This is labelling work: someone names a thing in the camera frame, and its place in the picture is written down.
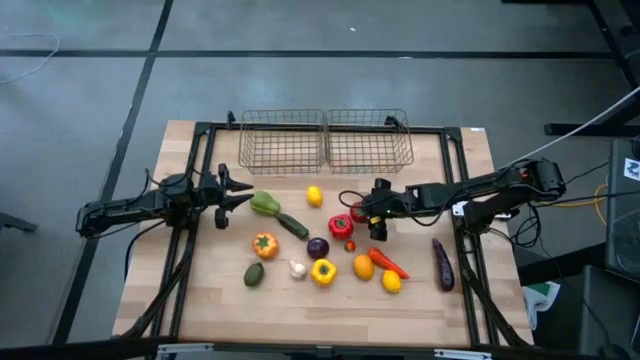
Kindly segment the round orange fruit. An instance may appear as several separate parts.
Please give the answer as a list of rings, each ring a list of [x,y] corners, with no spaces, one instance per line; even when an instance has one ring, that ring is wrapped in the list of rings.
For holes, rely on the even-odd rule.
[[[368,255],[358,255],[353,260],[353,271],[360,280],[369,281],[374,276],[374,263]]]

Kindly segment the copper wire basket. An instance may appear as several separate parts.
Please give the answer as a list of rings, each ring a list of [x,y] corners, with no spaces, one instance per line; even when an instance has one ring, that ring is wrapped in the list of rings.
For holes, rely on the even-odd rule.
[[[397,173],[414,161],[407,115],[400,109],[328,110],[325,152],[332,173]]]
[[[247,110],[238,163],[254,175],[318,173],[326,160],[325,125],[320,109]]]

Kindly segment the red bell pepper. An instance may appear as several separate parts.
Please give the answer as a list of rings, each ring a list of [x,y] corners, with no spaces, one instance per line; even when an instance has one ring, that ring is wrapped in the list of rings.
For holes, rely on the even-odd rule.
[[[354,225],[348,214],[331,217],[328,221],[328,228],[332,237],[338,240],[349,240],[354,232]]]

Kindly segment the purple eggplant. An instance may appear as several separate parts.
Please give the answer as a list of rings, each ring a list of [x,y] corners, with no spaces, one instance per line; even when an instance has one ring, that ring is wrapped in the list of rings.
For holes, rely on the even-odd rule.
[[[447,253],[437,238],[432,239],[433,249],[439,270],[439,284],[443,292],[450,292],[455,287],[455,276]]]

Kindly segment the dark green cucumber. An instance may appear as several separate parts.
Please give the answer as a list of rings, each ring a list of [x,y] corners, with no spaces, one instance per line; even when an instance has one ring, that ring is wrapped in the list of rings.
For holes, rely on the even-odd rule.
[[[305,240],[309,237],[309,230],[295,218],[284,213],[278,213],[276,219],[281,226],[298,239]]]

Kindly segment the yellow bell pepper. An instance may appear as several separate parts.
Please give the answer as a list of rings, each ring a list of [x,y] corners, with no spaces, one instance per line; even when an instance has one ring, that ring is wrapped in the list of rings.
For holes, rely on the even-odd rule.
[[[334,282],[337,272],[337,267],[332,262],[321,258],[314,262],[311,277],[317,286],[326,287]]]

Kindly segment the black furniture foot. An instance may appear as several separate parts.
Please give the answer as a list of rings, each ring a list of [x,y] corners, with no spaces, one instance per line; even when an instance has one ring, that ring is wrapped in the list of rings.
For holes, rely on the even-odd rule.
[[[0,212],[0,230],[4,228],[13,228],[26,233],[33,233],[38,226],[24,219]]]

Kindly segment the orange persimmon green calyx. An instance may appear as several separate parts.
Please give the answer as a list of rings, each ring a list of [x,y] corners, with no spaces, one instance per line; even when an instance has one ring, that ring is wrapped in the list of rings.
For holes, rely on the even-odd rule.
[[[279,253],[279,242],[271,233],[259,233],[252,241],[252,250],[262,259],[272,259]]]

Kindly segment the green avocado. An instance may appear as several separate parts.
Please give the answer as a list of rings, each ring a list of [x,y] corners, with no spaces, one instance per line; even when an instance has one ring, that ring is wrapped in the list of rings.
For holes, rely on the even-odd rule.
[[[251,264],[245,271],[243,281],[246,287],[258,286],[264,278],[265,270],[262,263]]]

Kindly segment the orange carrot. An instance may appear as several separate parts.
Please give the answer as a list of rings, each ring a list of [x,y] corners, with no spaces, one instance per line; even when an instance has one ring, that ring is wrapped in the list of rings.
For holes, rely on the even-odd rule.
[[[410,276],[400,266],[389,259],[380,249],[371,248],[368,251],[368,256],[372,262],[386,270],[390,270],[399,275],[401,279],[409,279]]]

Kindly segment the green ribbed squash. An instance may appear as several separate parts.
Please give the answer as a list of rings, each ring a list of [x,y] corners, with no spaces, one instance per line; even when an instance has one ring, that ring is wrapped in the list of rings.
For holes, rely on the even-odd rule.
[[[249,203],[251,209],[261,215],[275,217],[281,212],[280,203],[266,191],[256,191]]]

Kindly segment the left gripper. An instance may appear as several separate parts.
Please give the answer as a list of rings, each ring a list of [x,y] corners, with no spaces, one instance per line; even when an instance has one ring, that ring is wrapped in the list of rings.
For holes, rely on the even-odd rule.
[[[239,182],[229,177],[229,170],[225,163],[218,165],[218,175],[212,174],[209,170],[203,171],[198,185],[201,197],[201,206],[217,206],[214,214],[214,222],[217,229],[224,230],[229,225],[228,212],[254,197],[253,194],[226,195],[227,189],[231,192],[240,192],[253,189],[251,184]]]

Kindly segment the white green cloth bag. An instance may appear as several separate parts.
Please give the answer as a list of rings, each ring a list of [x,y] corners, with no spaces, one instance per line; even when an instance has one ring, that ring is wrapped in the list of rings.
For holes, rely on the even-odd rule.
[[[560,289],[561,285],[552,281],[532,284],[522,288],[531,330],[537,328],[538,313],[546,312],[553,306]]]

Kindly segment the purple onion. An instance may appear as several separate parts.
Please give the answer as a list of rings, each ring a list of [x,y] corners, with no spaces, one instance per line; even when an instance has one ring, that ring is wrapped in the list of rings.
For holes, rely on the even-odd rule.
[[[328,255],[330,245],[327,240],[316,237],[307,242],[306,251],[310,258],[317,260],[325,258]]]

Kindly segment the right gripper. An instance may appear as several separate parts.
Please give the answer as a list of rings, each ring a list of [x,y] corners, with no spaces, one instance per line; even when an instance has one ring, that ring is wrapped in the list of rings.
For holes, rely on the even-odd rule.
[[[388,238],[387,219],[405,218],[408,212],[405,208],[403,193],[393,191],[391,182],[384,178],[376,178],[371,193],[351,204],[362,206],[364,217],[355,217],[356,223],[367,223],[372,240],[386,242]]]

